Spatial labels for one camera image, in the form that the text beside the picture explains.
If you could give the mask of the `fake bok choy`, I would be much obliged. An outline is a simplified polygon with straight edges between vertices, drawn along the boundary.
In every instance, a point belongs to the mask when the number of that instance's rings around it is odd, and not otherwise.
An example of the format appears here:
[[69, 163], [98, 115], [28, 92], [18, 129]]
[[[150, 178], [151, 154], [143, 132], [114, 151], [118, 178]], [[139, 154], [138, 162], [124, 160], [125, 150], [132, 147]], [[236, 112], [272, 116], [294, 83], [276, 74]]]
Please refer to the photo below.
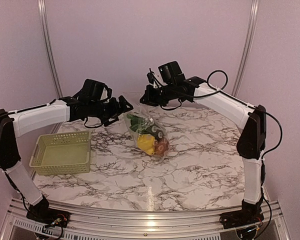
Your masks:
[[128, 129], [133, 133], [151, 134], [151, 127], [154, 125], [154, 120], [151, 117], [137, 113], [127, 113], [125, 120]]

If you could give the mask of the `green plastic basket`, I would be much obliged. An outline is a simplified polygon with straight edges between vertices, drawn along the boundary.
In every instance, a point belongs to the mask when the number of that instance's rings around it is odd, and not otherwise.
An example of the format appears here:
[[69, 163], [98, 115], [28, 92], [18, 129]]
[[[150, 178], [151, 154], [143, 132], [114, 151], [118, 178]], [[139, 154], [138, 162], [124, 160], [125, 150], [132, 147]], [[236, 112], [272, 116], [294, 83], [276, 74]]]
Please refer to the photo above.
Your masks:
[[76, 131], [39, 136], [29, 167], [40, 176], [84, 174], [90, 162], [91, 133]]

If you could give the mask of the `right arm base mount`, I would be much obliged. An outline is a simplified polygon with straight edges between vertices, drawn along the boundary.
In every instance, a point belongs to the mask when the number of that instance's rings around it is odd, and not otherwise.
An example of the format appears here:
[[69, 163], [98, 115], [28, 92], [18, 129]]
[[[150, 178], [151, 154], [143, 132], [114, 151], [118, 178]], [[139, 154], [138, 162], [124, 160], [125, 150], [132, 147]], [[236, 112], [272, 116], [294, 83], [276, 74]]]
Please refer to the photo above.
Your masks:
[[231, 229], [251, 225], [254, 223], [260, 223], [264, 220], [262, 211], [252, 215], [251, 212], [245, 210], [236, 210], [225, 212], [220, 215], [219, 221], [223, 225], [224, 229]]

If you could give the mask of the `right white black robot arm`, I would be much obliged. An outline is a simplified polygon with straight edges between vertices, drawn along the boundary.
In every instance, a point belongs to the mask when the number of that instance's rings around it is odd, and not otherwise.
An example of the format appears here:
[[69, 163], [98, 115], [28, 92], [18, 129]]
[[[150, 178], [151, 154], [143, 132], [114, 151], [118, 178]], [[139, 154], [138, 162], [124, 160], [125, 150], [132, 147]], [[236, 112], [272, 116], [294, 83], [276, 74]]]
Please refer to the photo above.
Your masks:
[[263, 201], [264, 167], [267, 121], [266, 109], [252, 106], [226, 93], [222, 88], [212, 86], [210, 80], [198, 76], [186, 78], [177, 61], [158, 67], [163, 82], [159, 82], [155, 73], [149, 70], [144, 95], [140, 103], [165, 107], [170, 101], [181, 103], [189, 101], [223, 115], [232, 121], [240, 131], [236, 144], [239, 156], [243, 160], [245, 192], [242, 207], [237, 219], [248, 224], [257, 216], [256, 207]]

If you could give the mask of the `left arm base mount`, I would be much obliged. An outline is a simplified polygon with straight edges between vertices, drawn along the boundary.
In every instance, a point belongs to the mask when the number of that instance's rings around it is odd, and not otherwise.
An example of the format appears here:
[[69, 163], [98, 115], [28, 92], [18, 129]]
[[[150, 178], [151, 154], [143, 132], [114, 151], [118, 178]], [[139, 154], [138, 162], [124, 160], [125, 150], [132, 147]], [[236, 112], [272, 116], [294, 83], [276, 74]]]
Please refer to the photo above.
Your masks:
[[68, 211], [49, 208], [43, 213], [32, 213], [27, 211], [26, 218], [45, 224], [45, 227], [63, 227], [66, 228], [70, 219]]

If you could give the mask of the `clear zip top bag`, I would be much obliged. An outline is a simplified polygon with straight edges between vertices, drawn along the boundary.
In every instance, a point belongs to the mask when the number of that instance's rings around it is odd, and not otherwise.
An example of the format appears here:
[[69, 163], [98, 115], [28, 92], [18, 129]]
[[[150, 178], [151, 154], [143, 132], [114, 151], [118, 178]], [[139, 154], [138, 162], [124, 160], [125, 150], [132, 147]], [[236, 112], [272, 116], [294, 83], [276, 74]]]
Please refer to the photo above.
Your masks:
[[140, 103], [140, 92], [124, 92], [123, 96], [133, 107], [123, 119], [135, 146], [151, 157], [164, 159], [170, 150], [166, 129], [151, 116], [150, 107]]

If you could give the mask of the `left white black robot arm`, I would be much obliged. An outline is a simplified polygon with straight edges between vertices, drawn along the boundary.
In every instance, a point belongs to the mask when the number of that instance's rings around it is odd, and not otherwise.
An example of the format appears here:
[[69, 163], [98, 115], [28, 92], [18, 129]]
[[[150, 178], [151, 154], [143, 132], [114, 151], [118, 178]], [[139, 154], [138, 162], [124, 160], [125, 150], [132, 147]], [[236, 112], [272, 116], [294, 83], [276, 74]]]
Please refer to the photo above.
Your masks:
[[107, 127], [132, 109], [133, 106], [122, 95], [113, 97], [111, 88], [92, 79], [86, 79], [74, 96], [20, 110], [0, 109], [0, 169], [25, 199], [35, 206], [33, 213], [41, 222], [50, 222], [53, 211], [46, 206], [48, 201], [21, 163], [17, 138], [50, 125], [84, 121], [89, 117], [98, 118], [101, 125]]

